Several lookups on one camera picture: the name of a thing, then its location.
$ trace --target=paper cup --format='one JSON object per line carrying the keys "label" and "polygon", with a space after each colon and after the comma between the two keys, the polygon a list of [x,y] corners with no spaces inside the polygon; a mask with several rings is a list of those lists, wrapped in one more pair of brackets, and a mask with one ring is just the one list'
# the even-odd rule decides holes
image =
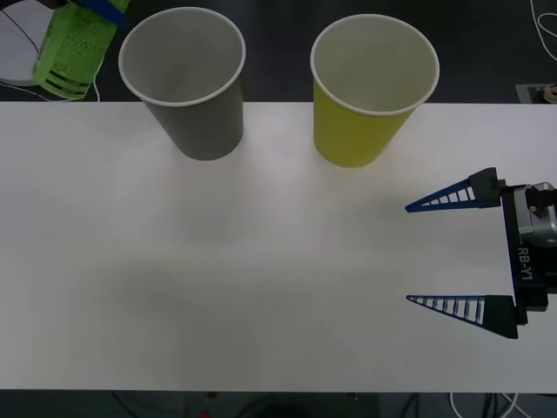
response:
{"label": "paper cup", "polygon": [[218,13],[183,7],[148,17],[124,40],[118,65],[176,146],[194,159],[217,159],[244,132],[238,76],[245,42]]}
{"label": "paper cup", "polygon": [[313,139],[336,165],[374,161],[435,90],[429,41],[393,17],[357,15],[327,27],[312,48]]}

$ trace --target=gray paper cup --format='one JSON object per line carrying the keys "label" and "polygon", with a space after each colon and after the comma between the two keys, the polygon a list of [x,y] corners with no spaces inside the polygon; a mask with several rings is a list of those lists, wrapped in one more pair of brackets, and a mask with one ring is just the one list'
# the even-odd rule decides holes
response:
{"label": "gray paper cup", "polygon": [[124,40],[118,66],[174,144],[202,160],[224,157],[244,133],[245,42],[236,25],[195,7],[148,17]]}

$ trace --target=green bottle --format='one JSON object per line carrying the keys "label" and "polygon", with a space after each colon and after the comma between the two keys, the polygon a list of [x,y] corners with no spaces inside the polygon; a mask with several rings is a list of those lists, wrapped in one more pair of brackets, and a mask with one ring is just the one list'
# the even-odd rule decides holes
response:
{"label": "green bottle", "polygon": [[[128,2],[130,0],[111,0],[122,12]],[[116,25],[73,2],[57,9],[37,56],[33,72],[35,82],[61,98],[84,98],[116,29]]]}

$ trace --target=yellow paper cup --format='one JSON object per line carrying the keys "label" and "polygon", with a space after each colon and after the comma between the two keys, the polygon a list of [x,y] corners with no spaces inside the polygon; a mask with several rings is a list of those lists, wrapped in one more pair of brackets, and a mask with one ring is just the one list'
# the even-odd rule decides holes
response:
{"label": "yellow paper cup", "polygon": [[357,15],[331,24],[312,48],[313,140],[329,161],[374,161],[439,81],[432,45],[393,17]]}

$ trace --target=cup rim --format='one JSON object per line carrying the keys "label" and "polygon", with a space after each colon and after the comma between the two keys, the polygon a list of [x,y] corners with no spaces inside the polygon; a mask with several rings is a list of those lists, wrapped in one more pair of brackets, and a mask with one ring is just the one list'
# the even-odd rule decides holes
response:
{"label": "cup rim", "polygon": [[[315,69],[315,51],[317,50],[317,46],[319,45],[319,42],[325,36],[325,34],[327,34],[331,29],[333,29],[337,25],[342,24],[344,22],[348,22],[350,20],[356,20],[356,19],[361,19],[361,18],[373,18],[373,19],[388,20],[390,22],[395,22],[396,24],[404,26],[405,28],[414,32],[416,35],[418,35],[426,43],[427,48],[429,49],[429,51],[432,53],[432,56],[433,56],[433,61],[434,61],[434,65],[435,65],[435,77],[434,77],[433,82],[432,82],[432,87],[424,95],[424,97],[421,98],[420,100],[418,100],[416,103],[411,104],[411,105],[409,105],[409,106],[407,106],[403,109],[398,109],[396,111],[367,111],[365,109],[360,109],[356,106],[352,106],[351,104],[348,104],[348,103],[340,100],[339,98],[335,97],[325,87],[325,85],[321,82],[321,80],[320,80],[320,78],[317,74],[317,71]],[[426,38],[426,36],[423,33],[421,33],[419,30],[417,30],[416,28],[414,28],[410,24],[407,24],[406,22],[403,22],[402,20],[399,20],[395,17],[385,16],[385,15],[376,15],[376,14],[363,14],[363,15],[353,15],[353,16],[349,16],[349,17],[343,17],[342,19],[337,20],[336,22],[333,22],[332,24],[330,24],[329,26],[324,28],[323,31],[319,34],[319,36],[315,40],[315,42],[313,43],[312,54],[310,56],[310,66],[312,67],[313,79],[318,84],[318,86],[321,88],[321,90],[323,90],[325,92],[325,94],[331,100],[333,100],[334,102],[336,102],[337,104],[341,105],[342,107],[344,107],[346,109],[349,109],[351,111],[355,111],[357,113],[361,113],[363,115],[369,115],[369,116],[395,116],[395,115],[399,115],[399,114],[406,113],[408,111],[414,110],[416,107],[423,104],[426,100],[428,100],[431,97],[431,95],[435,91],[435,88],[437,87],[437,83],[439,82],[439,77],[440,77],[440,63],[439,63],[439,58],[437,57],[437,52],[435,52],[435,49],[433,48],[433,45],[431,44],[431,42],[429,42],[429,40]]]}
{"label": "cup rim", "polygon": [[[154,98],[149,98],[148,96],[145,96],[142,92],[138,91],[135,87],[133,87],[131,85],[131,83],[129,82],[129,80],[126,77],[125,72],[123,70],[123,56],[124,56],[125,47],[127,46],[128,41],[130,40],[131,36],[134,34],[134,32],[136,30],[141,28],[144,24],[151,21],[155,17],[159,17],[159,16],[164,15],[164,14],[175,13],[179,10],[181,10],[181,11],[184,11],[184,10],[200,11],[200,12],[212,15],[214,17],[218,17],[219,19],[225,21],[227,24],[229,24],[236,31],[236,33],[238,35],[238,38],[239,38],[240,43],[242,45],[242,57],[240,58],[240,63],[238,65],[238,69],[236,70],[234,75],[231,77],[231,79],[228,80],[228,82],[226,82],[222,87],[220,87],[218,90],[214,91],[213,93],[208,94],[207,96],[204,96],[202,98],[196,98],[195,100],[189,100],[187,102],[164,102],[164,101],[161,101],[161,100],[156,100]],[[122,47],[120,48],[120,52],[118,53],[118,70],[120,72],[120,77],[124,81],[124,84],[126,85],[126,87],[128,89],[130,89],[130,91],[133,94],[135,94],[138,98],[140,98],[144,102],[147,102],[147,103],[150,103],[150,104],[153,104],[153,105],[164,106],[164,107],[186,107],[186,106],[198,105],[200,103],[206,102],[208,100],[211,100],[212,98],[215,98],[216,96],[218,96],[222,92],[226,91],[238,79],[240,73],[244,69],[245,55],[246,55],[245,40],[244,40],[244,37],[242,36],[242,32],[240,32],[240,29],[238,29],[238,26],[236,26],[236,24],[232,20],[230,20],[228,17],[226,17],[224,15],[221,15],[220,13],[217,13],[214,10],[204,9],[202,7],[175,7],[175,8],[172,8],[172,9],[160,11],[159,13],[155,13],[154,15],[151,15],[151,16],[147,17],[146,19],[142,20],[135,28],[133,28],[130,31],[128,36],[125,37],[125,40],[122,43]]]}

